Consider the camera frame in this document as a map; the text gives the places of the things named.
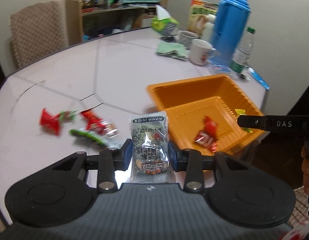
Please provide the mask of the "person right hand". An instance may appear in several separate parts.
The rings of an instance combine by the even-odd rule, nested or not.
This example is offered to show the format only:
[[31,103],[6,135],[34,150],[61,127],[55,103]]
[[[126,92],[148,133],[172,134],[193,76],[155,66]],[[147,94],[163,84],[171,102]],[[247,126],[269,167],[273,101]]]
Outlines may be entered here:
[[303,174],[304,192],[306,194],[309,194],[309,159],[307,156],[307,151],[306,151],[305,146],[302,148],[301,156],[303,158],[301,169],[302,169],[302,172],[304,173]]

